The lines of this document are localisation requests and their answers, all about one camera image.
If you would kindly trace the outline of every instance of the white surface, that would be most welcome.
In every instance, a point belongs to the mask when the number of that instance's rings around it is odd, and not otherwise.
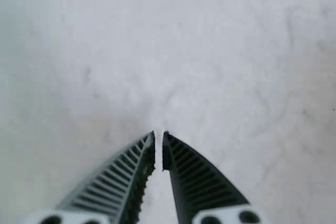
[[[336,218],[336,0],[0,0],[0,222],[170,130],[274,223]],[[176,223],[161,149],[140,223]]]

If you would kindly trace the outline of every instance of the mounting hole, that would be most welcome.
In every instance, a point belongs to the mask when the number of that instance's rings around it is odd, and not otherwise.
[[[83,224],[100,224],[100,222],[97,220],[89,220],[87,222],[84,222]]]
[[[222,224],[221,221],[214,216],[206,216],[201,220],[201,224]]]
[[[251,211],[243,211],[239,214],[239,219],[242,223],[259,223],[259,217]]]
[[[40,224],[60,224],[62,222],[62,218],[57,215],[52,215],[45,218]]]

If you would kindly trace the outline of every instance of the ridged grip surface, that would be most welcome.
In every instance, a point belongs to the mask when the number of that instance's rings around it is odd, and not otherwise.
[[[170,171],[179,223],[192,223],[201,210],[248,203],[213,164],[168,132],[163,136],[163,169]]]
[[[109,158],[58,208],[106,214],[111,223],[136,223],[154,163],[155,139],[151,132]]]

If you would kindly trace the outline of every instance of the gray textured surface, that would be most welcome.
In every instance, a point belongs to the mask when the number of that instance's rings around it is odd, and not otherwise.
[[[0,2],[1,223],[150,130],[272,221],[334,223],[336,0]],[[161,168],[140,223],[176,222]]]

